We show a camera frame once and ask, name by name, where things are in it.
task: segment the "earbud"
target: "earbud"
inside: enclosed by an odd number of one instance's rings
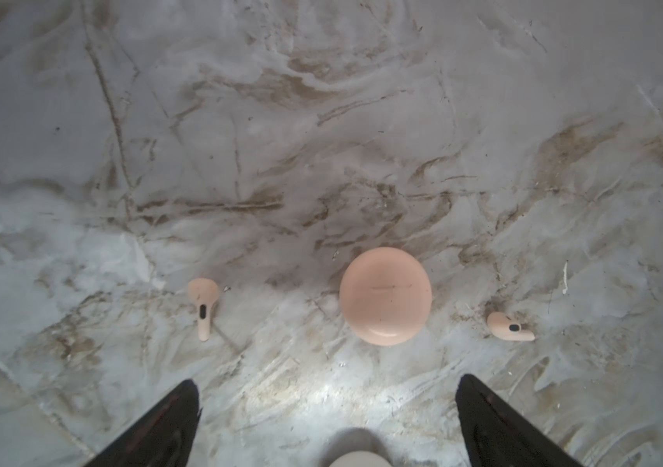
[[[487,316],[487,326],[495,337],[503,341],[533,341],[536,339],[533,332],[522,329],[521,324],[505,316],[505,313],[490,313]]]

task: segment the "marble surface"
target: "marble surface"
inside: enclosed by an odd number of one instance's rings
[[[383,245],[434,295],[392,348],[337,303]],[[190,465],[353,428],[468,465],[466,372],[584,465],[663,465],[663,2],[0,2],[0,466],[78,465],[185,378]]]

